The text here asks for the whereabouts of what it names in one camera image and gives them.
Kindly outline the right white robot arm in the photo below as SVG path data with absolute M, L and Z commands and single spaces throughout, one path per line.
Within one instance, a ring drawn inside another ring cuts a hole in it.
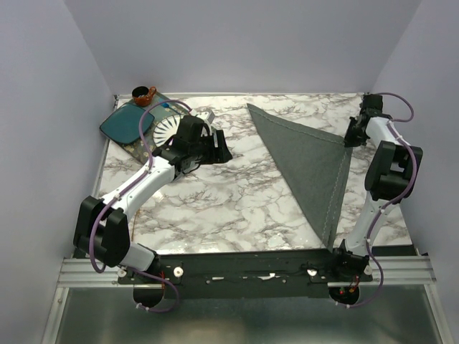
M 383 97 L 395 97 L 404 102 L 410 116 L 396 119 L 383 113 Z M 410 196 L 417 179 L 423 150 L 410 145 L 395 128 L 396 123 L 408 123 L 414 109 L 403 97 L 388 92 L 365 94 L 360 112 L 350 119 L 344 144 L 346 147 L 365 145 L 370 140 L 376 147 L 366 172 L 364 208 L 351 233 L 334 249 L 336 258 L 330 263 L 331 275 L 340 281 L 362 276 L 369 266 L 372 246 L 390 212 Z

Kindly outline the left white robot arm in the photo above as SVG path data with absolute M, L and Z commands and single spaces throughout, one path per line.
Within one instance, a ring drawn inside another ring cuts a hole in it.
M 232 160 L 223 130 L 196 116 L 186 115 L 163 145 L 156 147 L 146 164 L 114 191 L 80 204 L 73 245 L 90 257 L 92 265 L 134 269 L 144 283 L 159 273 L 155 251 L 131 241 L 129 221 L 163 186 L 203 165 Z

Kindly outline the grey cloth napkin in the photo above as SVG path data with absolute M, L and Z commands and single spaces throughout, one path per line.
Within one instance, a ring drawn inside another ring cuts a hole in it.
M 247 109 L 312 230 L 332 251 L 352 149 L 339 135 L 284 120 L 252 104 Z

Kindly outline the gold metal spoon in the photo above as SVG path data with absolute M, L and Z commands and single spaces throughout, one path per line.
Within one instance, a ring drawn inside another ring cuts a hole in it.
M 138 217 L 139 217 L 139 214 L 140 214 L 141 210 L 137 210 L 137 212 L 135 213 L 133 219 L 132 219 L 132 227 L 131 227 L 131 241 L 133 242 L 134 239 L 135 239 L 135 233 L 136 233 L 136 223 L 137 223 L 137 220 L 138 220 Z

